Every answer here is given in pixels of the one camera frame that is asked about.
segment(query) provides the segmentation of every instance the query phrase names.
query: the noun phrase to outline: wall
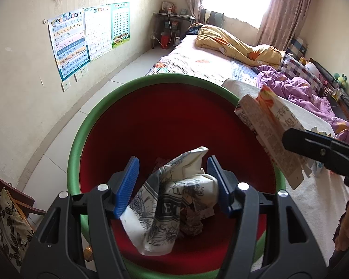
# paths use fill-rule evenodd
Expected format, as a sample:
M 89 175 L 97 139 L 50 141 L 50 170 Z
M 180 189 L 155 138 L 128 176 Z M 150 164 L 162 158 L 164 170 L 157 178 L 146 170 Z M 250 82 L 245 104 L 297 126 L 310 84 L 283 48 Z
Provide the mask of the wall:
M 181 9 L 183 8 L 189 9 L 189 6 L 186 3 L 186 0 L 163 0 L 163 1 L 174 3 L 177 7 L 177 11 L 181 11 Z M 224 29 L 249 45 L 255 44 L 258 29 L 246 22 L 242 22 L 234 18 L 225 17 Z
M 131 2 L 131 40 L 88 64 L 89 74 L 62 92 L 44 19 L 112 2 Z M 0 177 L 16 185 L 45 136 L 94 85 L 149 49 L 161 0 L 0 0 Z
M 300 36 L 308 42 L 307 58 L 349 82 L 349 0 L 318 0 Z

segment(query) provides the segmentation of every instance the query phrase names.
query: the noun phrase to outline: green plush toy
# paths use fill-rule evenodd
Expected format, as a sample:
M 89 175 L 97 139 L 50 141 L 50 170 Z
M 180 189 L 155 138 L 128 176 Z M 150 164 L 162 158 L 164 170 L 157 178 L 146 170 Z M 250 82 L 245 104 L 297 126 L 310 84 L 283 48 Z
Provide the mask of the green plush toy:
M 338 73 L 335 73 L 334 77 L 335 77 L 335 80 L 336 80 L 337 84 L 339 85 L 339 87 L 346 89 L 346 87 L 348 85 L 346 82 L 346 80 L 348 79 L 346 77 L 346 75 L 344 75 L 344 74 L 339 75 Z

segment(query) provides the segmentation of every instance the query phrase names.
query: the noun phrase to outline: purple blanket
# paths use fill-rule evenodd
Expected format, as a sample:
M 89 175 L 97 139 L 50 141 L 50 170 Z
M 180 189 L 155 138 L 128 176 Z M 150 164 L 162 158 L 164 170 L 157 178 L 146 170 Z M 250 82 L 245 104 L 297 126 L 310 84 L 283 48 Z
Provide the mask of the purple blanket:
M 335 138 L 349 143 L 349 123 L 335 116 L 329 101 L 318 97 L 308 82 L 300 77 L 288 79 L 283 73 L 270 66 L 254 68 L 260 73 L 256 77 L 257 87 L 268 86 L 272 91 L 328 122 L 336 133 Z

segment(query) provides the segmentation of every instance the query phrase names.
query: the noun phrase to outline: wall outlet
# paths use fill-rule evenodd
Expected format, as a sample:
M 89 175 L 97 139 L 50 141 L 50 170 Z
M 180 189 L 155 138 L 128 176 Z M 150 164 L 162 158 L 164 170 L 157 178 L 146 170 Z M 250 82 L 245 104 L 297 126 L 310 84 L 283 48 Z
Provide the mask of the wall outlet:
M 62 87 L 63 92 L 65 92 L 67 89 L 69 89 L 70 83 L 69 83 L 68 79 L 64 80 L 60 86 Z
M 83 76 L 88 74 L 88 67 L 86 65 L 81 69 L 81 73 L 83 74 Z
M 80 80 L 83 77 L 81 70 L 77 70 L 77 72 L 74 73 L 74 77 L 75 77 L 75 81 Z

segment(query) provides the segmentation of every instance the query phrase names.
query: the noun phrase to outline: alphabet poster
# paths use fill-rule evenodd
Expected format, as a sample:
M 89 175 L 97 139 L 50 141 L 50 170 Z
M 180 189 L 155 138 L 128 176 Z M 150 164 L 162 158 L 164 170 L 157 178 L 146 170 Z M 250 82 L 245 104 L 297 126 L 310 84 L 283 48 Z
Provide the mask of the alphabet poster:
M 115 48 L 130 38 L 129 30 L 130 3 L 111 4 L 111 34 L 112 48 Z
M 90 62 L 84 33 L 84 9 L 48 20 L 54 57 L 62 81 Z
M 90 60 L 111 50 L 111 4 L 86 8 L 85 29 Z

